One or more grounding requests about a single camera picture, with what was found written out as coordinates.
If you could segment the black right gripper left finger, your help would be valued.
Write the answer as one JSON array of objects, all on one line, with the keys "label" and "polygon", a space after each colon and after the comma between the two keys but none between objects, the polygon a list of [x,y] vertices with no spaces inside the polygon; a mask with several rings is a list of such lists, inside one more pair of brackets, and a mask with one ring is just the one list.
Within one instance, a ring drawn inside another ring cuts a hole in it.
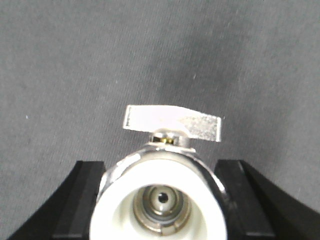
[{"label": "black right gripper left finger", "polygon": [[77,161],[56,191],[10,240],[87,240],[105,164]]}]

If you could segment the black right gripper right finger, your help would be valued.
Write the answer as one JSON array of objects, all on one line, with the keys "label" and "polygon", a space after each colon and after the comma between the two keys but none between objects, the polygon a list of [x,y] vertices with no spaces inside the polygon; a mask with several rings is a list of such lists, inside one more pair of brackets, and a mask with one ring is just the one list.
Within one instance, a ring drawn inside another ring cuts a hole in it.
[{"label": "black right gripper right finger", "polygon": [[219,160],[214,173],[229,240],[318,240],[320,214],[243,160]]}]

